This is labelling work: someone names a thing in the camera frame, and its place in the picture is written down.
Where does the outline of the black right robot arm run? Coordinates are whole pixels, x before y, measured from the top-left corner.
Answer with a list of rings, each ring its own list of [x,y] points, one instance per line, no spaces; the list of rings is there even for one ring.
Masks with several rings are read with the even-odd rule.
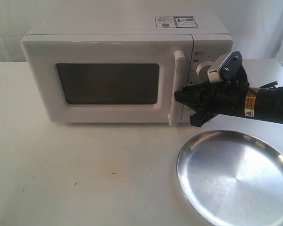
[[[243,67],[230,80],[186,86],[174,97],[195,112],[189,116],[195,127],[219,114],[283,124],[283,87],[252,88]]]

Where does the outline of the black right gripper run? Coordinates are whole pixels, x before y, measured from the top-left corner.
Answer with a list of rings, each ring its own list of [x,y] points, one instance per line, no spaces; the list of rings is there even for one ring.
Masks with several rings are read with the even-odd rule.
[[[210,104],[190,106],[195,112],[189,116],[192,126],[200,128],[217,114],[242,118],[250,116],[250,109],[246,106],[250,101],[250,85],[243,67],[230,81],[210,83],[210,85],[207,81],[186,86],[181,91],[176,91],[174,97],[181,104],[201,104],[207,98],[208,88],[208,96],[211,96]]]

